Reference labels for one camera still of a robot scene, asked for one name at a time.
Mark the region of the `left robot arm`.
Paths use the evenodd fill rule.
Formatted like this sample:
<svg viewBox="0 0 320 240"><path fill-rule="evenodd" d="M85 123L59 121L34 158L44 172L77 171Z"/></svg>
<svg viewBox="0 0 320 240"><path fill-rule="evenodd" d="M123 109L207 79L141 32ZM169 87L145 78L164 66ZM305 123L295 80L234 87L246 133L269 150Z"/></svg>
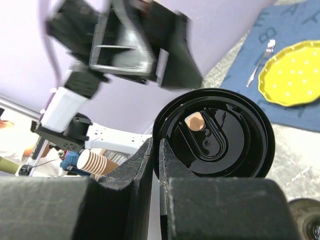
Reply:
<svg viewBox="0 0 320 240"><path fill-rule="evenodd" d="M150 138L92 122L79 109L108 75L168 90L198 89L203 77L188 46L189 18L158 2L107 0L101 11L84 0L62 0L45 21L46 32L70 50L76 62L58 87L35 132L60 149L107 149L133 155ZM162 79L156 71L168 52Z"/></svg>

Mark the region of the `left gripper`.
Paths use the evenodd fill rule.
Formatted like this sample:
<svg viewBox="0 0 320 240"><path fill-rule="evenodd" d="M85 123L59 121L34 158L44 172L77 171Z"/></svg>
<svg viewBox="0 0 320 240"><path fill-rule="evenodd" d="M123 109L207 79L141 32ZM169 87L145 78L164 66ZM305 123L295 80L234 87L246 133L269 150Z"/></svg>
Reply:
<svg viewBox="0 0 320 240"><path fill-rule="evenodd" d="M101 11L84 0L62 0L46 18L46 32L97 76L198 89L203 77L188 46L188 23L155 1L143 12L133 0L107 0Z"/></svg>

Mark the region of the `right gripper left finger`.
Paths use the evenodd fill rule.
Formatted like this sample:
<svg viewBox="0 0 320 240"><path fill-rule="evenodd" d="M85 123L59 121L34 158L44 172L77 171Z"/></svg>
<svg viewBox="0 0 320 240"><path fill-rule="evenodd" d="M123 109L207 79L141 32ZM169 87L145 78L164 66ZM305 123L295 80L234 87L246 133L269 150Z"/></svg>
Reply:
<svg viewBox="0 0 320 240"><path fill-rule="evenodd" d="M0 179L3 240L145 240L153 178L148 139L106 176Z"/></svg>

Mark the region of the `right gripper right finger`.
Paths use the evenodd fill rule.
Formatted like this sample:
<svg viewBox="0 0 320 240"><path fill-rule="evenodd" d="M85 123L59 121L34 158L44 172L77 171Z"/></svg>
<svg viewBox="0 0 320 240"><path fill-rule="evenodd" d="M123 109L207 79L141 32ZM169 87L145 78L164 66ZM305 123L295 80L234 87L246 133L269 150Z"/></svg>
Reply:
<svg viewBox="0 0 320 240"><path fill-rule="evenodd" d="M265 178L200 178L159 145L164 240L301 240L289 202Z"/></svg>

